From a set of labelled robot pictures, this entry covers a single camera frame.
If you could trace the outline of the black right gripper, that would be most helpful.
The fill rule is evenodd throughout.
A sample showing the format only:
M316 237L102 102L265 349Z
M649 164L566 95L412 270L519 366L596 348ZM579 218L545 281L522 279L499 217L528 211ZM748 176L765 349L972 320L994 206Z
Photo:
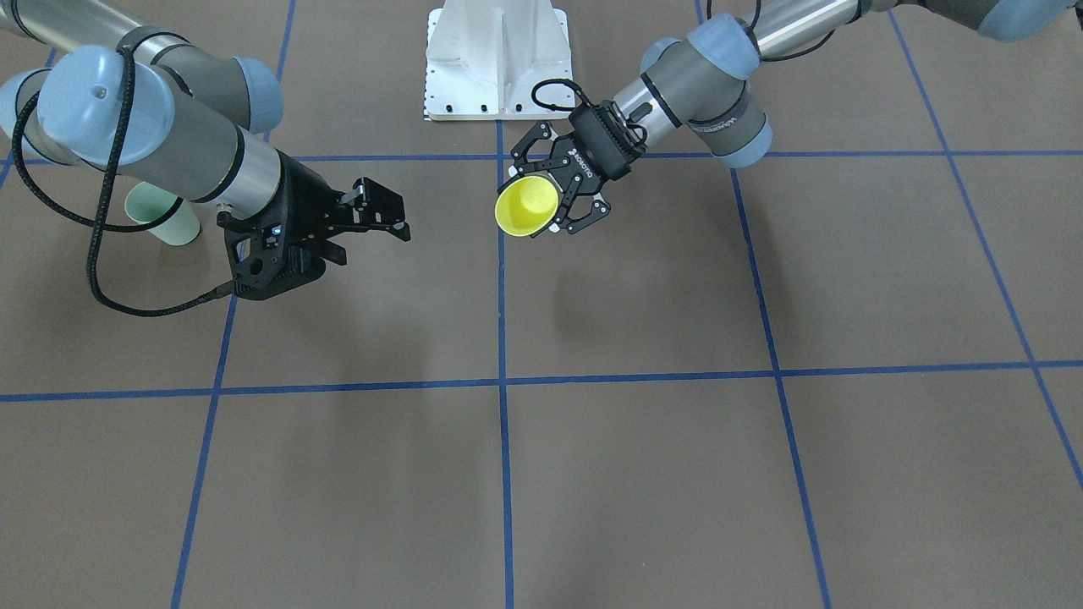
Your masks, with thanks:
M394 190L374 178L358 178L342 193L293 157L280 153L279 161L280 184L270 209L272 235L283 244L322 251L322 259L332 265L348 265L347 250L332 242L339 234L386 233L402 242L412 239L404 200Z

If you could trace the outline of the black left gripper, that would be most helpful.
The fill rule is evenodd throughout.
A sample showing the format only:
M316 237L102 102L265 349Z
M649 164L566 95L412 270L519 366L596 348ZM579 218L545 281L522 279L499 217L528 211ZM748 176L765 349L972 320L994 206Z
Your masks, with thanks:
M558 207L545 230L579 234L612 212L601 189L630 173L631 163L645 154L645 128L616 105L579 105L569 122L567 134L558 134L552 121L534 124L512 147L509 182L538 177L556 184ZM585 172L579 153L596 176Z

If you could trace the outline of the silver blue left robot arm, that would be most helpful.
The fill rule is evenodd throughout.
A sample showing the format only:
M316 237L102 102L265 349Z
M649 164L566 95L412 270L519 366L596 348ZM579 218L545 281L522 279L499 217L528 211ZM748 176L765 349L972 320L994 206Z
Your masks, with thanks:
M683 127L717 161L744 168L770 150L772 126L751 91L764 64L804 57L844 25L896 7L893 1L768 1L751 15L707 17L682 38L645 51L638 77L613 99L591 101L579 85L564 108L571 131L549 121L530 128L512 150L509 178L495 200L504 233L534 238L544 231L578 233L611 205L602 189L630 173L647 150Z

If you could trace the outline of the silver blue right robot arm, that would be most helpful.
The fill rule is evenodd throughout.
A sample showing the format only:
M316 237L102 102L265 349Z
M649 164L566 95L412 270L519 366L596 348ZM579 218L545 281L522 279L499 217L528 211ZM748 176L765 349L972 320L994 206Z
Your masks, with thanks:
M3 29L55 47L57 64L3 85L16 166L138 178L213 208L235 275L344 265L340 233L410 239L402 197L370 178L330 187L268 144L283 98L256 59L220 59L107 1L4 1Z

